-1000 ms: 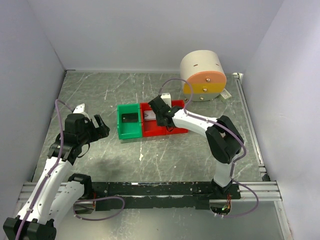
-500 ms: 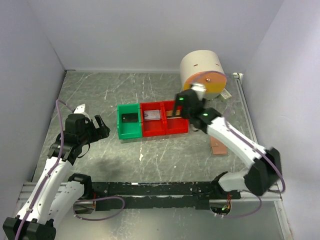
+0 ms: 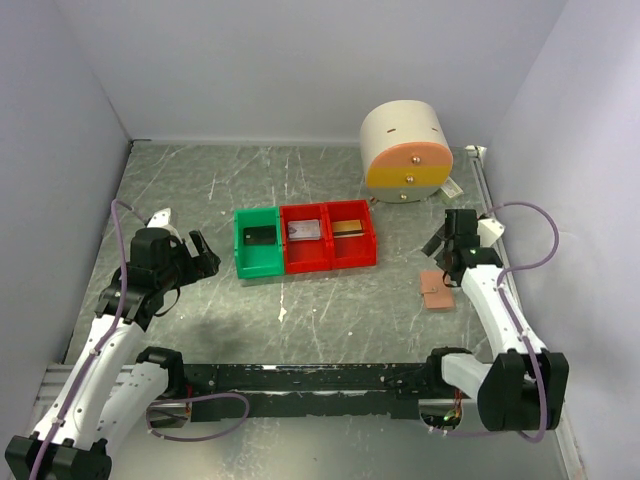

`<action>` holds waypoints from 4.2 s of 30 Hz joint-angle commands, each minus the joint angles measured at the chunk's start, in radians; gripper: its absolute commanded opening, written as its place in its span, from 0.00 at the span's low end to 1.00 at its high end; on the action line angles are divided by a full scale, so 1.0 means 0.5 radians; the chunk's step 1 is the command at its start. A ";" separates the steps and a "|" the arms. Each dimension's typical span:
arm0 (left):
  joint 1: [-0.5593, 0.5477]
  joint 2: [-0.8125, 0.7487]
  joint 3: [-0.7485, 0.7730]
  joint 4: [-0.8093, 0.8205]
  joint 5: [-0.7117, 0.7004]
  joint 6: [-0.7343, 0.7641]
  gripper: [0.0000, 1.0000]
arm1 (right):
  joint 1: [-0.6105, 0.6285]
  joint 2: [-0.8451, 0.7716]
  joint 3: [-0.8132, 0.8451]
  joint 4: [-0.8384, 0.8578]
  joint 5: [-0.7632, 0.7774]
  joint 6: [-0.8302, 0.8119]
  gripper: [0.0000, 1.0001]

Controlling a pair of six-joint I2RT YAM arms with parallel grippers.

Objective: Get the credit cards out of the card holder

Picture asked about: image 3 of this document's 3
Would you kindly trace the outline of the brown leather card holder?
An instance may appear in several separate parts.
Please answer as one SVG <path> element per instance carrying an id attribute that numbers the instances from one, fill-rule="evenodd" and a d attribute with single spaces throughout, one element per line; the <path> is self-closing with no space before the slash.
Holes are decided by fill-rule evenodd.
<path id="1" fill-rule="evenodd" d="M 422 271 L 420 273 L 420 293 L 424 307 L 429 311 L 448 311 L 455 308 L 451 289 L 438 271 Z"/>

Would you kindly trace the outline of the green plastic bin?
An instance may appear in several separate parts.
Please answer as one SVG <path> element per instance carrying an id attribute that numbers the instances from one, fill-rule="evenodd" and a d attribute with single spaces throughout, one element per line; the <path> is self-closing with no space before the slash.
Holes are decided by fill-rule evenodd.
<path id="1" fill-rule="evenodd" d="M 239 279 L 284 274 L 280 211 L 276 206 L 234 212 L 234 256 Z"/>

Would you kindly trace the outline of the red plastic bin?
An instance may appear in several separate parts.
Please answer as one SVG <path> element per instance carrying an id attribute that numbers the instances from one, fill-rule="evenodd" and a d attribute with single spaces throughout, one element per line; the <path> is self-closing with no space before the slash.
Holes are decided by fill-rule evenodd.
<path id="1" fill-rule="evenodd" d="M 282 205 L 280 221 L 287 274 L 331 269 L 327 208 L 323 203 Z"/>
<path id="2" fill-rule="evenodd" d="M 370 267 L 377 263 L 377 240 L 366 200 L 327 202 L 333 269 Z"/>

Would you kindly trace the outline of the white round drawer cabinet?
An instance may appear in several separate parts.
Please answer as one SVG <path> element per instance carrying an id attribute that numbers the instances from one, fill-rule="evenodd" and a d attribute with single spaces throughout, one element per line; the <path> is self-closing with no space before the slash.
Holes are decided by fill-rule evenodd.
<path id="1" fill-rule="evenodd" d="M 384 203 L 428 198 L 453 167 L 436 111 L 418 100 L 395 100 L 373 109 L 360 128 L 360 152 L 365 185 Z"/>

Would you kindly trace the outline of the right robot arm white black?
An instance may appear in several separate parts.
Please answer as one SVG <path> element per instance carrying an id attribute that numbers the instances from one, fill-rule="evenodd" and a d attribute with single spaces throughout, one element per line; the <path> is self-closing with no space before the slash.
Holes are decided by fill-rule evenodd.
<path id="1" fill-rule="evenodd" d="M 484 364 L 465 349 L 435 349 L 426 360 L 424 384 L 435 397 L 454 390 L 474 400 L 483 435 L 515 432 L 538 443 L 559 424 L 569 363 L 535 334 L 506 283 L 511 268 L 482 243 L 480 226 L 490 218 L 473 209 L 446 210 L 423 252 L 435 258 L 445 287 L 461 289 L 470 300 L 493 360 Z"/>

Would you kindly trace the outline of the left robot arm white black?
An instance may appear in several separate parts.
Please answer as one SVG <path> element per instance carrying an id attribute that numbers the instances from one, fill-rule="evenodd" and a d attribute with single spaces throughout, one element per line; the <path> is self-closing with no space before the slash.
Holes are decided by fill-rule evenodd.
<path id="1" fill-rule="evenodd" d="M 49 410 L 27 436 L 14 436 L 5 459 L 16 479 L 106 479 L 130 430 L 157 400 L 187 393 L 179 352 L 148 347 L 122 385 L 125 361 L 168 292 L 217 274 L 219 257 L 198 230 L 183 238 L 174 212 L 155 212 L 101 292 L 85 346 Z"/>

